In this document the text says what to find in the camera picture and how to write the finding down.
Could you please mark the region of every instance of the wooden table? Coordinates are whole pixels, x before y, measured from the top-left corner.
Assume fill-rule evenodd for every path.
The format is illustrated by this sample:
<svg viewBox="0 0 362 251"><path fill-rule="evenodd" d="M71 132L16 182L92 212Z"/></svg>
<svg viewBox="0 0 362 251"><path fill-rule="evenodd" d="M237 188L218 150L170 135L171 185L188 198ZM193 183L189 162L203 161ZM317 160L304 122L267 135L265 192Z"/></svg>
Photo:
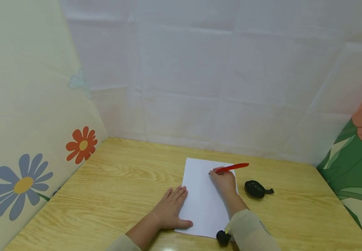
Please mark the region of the wooden table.
<svg viewBox="0 0 362 251"><path fill-rule="evenodd" d="M242 198L282 250L362 250L362 231L318 171L308 164L179 146L107 139L6 250L104 250L182 183L187 157L228 163ZM244 183L258 180L274 195L255 200ZM149 250L220 250L212 238L160 232ZM221 250L237 250L229 245Z"/></svg>

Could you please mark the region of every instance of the black object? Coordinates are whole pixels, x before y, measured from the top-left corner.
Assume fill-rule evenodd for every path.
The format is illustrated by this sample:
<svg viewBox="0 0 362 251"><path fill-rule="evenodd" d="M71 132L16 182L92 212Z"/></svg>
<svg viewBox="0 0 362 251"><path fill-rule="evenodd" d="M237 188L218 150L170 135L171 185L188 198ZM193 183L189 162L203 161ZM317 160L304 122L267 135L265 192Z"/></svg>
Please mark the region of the black object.
<svg viewBox="0 0 362 251"><path fill-rule="evenodd" d="M231 235L225 233L223 230L217 232L216 239L219 242L220 246L227 246L231 239Z"/></svg>
<svg viewBox="0 0 362 251"><path fill-rule="evenodd" d="M249 195L256 197L256 198L263 198L265 195L270 195L274 193L273 188L266 190L263 185L261 185L256 180L250 180L245 182L245 190Z"/></svg>

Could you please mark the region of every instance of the white paper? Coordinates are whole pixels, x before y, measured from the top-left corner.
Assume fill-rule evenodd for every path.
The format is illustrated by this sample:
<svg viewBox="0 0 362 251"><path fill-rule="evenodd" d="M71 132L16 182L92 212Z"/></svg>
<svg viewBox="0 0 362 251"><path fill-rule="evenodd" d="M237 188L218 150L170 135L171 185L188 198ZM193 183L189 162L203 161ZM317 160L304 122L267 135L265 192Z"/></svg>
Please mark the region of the white paper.
<svg viewBox="0 0 362 251"><path fill-rule="evenodd" d="M224 202L213 185L209 171L216 167L231 166L231 163L204 159L186 159L183 185L188 190L188 197L179 214L180 219L191 220L193 227L175 232L216 238L229 222Z"/></svg>

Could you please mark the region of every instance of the left hand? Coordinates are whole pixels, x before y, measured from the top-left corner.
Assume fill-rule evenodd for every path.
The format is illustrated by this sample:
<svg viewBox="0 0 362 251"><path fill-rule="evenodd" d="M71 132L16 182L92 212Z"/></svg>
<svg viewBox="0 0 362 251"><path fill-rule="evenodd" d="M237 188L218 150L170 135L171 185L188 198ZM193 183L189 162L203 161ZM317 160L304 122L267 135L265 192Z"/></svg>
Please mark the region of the left hand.
<svg viewBox="0 0 362 251"><path fill-rule="evenodd" d="M178 217L187 195L186 187L179 186L174 191L170 188L150 212L157 219L161 229L187 229L193 226L192 221L181 220Z"/></svg>

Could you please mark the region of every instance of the sleeve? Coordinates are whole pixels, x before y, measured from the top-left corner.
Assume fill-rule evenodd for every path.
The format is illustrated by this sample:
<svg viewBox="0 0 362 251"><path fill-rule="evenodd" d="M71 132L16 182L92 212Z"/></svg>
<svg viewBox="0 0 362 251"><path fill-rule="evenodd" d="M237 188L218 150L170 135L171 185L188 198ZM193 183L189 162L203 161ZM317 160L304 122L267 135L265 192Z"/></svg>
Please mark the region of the sleeve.
<svg viewBox="0 0 362 251"><path fill-rule="evenodd" d="M126 235L121 235L116 239L106 251L141 251L138 246Z"/></svg>
<svg viewBox="0 0 362 251"><path fill-rule="evenodd" d="M281 251L259 217L248 209L234 214L226 232L241 251Z"/></svg>

